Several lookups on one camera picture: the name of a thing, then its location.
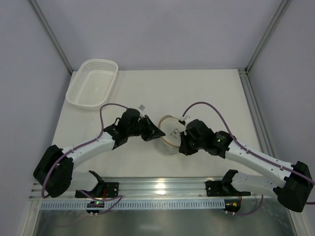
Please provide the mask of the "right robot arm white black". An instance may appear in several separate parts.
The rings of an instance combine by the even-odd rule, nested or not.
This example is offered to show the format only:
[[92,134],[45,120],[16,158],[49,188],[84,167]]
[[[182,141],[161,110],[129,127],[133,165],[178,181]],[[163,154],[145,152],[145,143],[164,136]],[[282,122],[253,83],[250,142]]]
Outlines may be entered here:
[[315,185],[308,165],[278,160],[262,152],[251,150],[225,131],[214,132],[198,120],[186,123],[180,133],[179,152],[189,156],[203,150],[212,156],[237,162],[257,172],[256,176],[229,170],[221,180],[227,195],[252,192],[269,196],[289,210],[302,212]]

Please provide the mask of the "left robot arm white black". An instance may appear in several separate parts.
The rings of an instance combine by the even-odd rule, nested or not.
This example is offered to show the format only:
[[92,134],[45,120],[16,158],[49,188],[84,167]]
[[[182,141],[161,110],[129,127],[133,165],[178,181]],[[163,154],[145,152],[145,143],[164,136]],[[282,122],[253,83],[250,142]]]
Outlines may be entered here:
[[95,171],[77,172],[76,168],[95,156],[113,151],[124,145],[130,137],[141,137],[145,142],[164,137],[147,115],[128,108],[113,124],[101,128],[101,133],[90,141],[76,146],[60,148],[49,146],[33,177],[41,184],[42,198],[56,198],[66,191],[75,191],[77,198],[115,197],[107,193],[107,184]]

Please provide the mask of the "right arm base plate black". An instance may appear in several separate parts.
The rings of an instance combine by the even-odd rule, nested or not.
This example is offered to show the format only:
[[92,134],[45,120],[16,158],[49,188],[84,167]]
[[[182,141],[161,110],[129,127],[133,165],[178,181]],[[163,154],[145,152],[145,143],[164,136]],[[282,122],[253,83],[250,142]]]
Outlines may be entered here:
[[205,189],[208,197],[246,197],[251,195],[251,192],[238,191],[230,183],[223,183],[218,180],[206,181]]

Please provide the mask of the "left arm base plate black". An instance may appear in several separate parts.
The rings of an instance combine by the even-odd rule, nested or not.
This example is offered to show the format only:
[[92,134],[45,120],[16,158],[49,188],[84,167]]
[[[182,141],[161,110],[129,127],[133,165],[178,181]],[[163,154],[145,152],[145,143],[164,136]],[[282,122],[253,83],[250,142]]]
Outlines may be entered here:
[[102,182],[98,183],[91,191],[76,190],[75,198],[114,198],[118,196],[119,183],[118,182]]

